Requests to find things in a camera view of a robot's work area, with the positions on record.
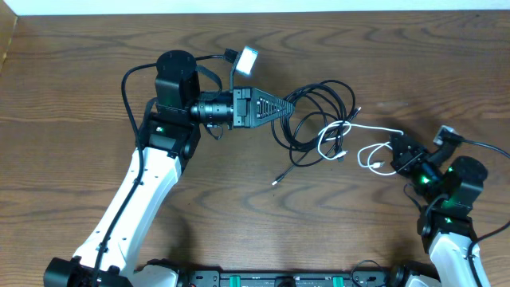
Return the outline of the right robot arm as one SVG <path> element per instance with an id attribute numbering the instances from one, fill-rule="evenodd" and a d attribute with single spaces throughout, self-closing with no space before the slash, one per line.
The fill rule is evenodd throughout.
<path id="1" fill-rule="evenodd" d="M 448 130 L 436 136 L 438 149 L 429 151 L 406 134 L 390 136 L 397 174 L 409 179 L 426 205 L 417 221 L 417 233 L 443 286 L 489 286 L 480 259 L 480 248 L 469 213 L 484 190 L 488 171 L 470 156 L 441 165 L 465 141 Z"/>

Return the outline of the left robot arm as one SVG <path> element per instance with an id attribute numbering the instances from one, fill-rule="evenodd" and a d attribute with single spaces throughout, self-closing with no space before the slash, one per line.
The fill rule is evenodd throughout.
<path id="1" fill-rule="evenodd" d="M 222 87 L 200 60 L 171 50 L 152 63 L 155 98 L 131 126 L 135 151 L 102 219 L 71 259 L 54 258 L 46 286 L 183 286 L 177 270 L 148 264 L 137 270 L 147 232 L 179 181 L 201 138 L 201 127 L 257 128 L 290 117 L 293 104 L 253 87 Z"/>

